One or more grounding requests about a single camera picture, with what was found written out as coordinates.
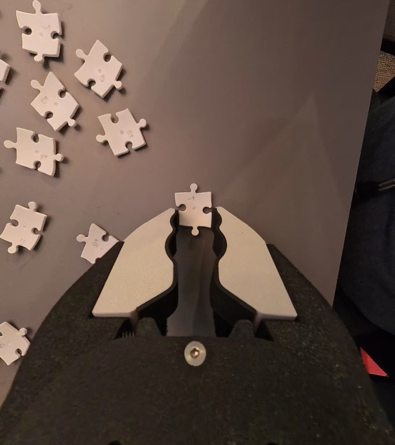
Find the white puzzle pieces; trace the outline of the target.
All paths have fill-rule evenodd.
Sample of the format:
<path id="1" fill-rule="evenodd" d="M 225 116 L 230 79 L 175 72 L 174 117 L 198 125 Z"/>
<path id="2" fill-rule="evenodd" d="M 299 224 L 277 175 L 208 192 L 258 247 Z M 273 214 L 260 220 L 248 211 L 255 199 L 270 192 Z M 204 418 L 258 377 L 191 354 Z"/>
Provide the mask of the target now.
<path id="1" fill-rule="evenodd" d="M 79 271 L 74 238 L 87 213 L 104 216 L 118 237 L 138 219 L 117 214 L 141 194 L 95 142 L 96 115 L 129 108 L 137 121 L 153 117 L 141 89 L 153 2 L 31 2 L 0 1 L 0 323 L 17 329 L 36 327 Z M 75 49 L 100 36 L 129 62 L 115 79 L 129 75 L 127 89 L 108 102 L 81 92 L 72 75 Z M 0 359 L 0 404 L 18 362 Z"/>

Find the person's dark blue hoodie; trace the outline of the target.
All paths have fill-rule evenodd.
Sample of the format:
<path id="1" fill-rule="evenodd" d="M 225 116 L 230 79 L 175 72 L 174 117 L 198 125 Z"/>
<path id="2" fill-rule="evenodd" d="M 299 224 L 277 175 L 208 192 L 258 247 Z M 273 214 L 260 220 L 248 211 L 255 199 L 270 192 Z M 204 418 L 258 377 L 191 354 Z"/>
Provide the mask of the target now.
<path id="1" fill-rule="evenodd" d="M 395 179 L 395 96 L 367 117 L 356 184 Z M 395 186 L 350 209 L 334 308 L 395 336 Z"/>

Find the single white jigsaw piece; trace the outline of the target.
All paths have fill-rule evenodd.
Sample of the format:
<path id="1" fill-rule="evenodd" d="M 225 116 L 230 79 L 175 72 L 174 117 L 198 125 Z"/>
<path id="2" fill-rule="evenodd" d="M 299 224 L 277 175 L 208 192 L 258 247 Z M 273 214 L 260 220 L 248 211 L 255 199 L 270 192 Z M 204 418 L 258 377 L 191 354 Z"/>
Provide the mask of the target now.
<path id="1" fill-rule="evenodd" d="M 184 210 L 179 210 L 179 224 L 181 226 L 192 227 L 191 234 L 199 235 L 199 227 L 211 228 L 212 213 L 205 213 L 205 208 L 212 208 L 212 193 L 197 192 L 198 186 L 195 183 L 190 185 L 190 192 L 177 192 L 174 194 L 177 207 L 185 206 Z"/>

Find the small red object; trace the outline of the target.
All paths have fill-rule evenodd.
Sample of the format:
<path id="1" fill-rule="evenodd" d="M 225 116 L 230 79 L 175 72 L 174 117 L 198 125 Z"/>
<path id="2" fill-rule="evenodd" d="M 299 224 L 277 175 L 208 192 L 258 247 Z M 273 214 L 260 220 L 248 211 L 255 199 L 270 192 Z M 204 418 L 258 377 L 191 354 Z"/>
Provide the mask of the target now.
<path id="1" fill-rule="evenodd" d="M 387 377 L 387 373 L 360 347 L 363 364 L 369 375 Z"/>

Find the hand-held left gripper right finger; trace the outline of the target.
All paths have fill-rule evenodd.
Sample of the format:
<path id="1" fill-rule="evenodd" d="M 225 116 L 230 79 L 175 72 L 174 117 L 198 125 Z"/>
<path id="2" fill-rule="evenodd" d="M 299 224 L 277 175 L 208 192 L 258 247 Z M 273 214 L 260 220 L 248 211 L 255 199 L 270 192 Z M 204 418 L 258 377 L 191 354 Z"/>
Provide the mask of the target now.
<path id="1" fill-rule="evenodd" d="M 297 312 L 264 239 L 223 207 L 212 210 L 216 255 L 211 276 L 215 334 L 228 337 L 238 321 L 266 336 L 269 320 L 294 321 Z"/>

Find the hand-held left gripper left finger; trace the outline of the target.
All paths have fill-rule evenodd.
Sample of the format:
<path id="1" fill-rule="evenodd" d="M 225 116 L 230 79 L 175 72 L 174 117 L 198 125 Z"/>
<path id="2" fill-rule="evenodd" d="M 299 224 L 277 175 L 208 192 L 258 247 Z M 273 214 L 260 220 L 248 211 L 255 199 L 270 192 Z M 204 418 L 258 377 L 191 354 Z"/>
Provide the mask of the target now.
<path id="1" fill-rule="evenodd" d="M 178 306 L 178 210 L 169 208 L 134 230 L 123 242 L 92 309 L 96 318 L 126 318 L 136 327 L 152 318 L 167 334 Z"/>

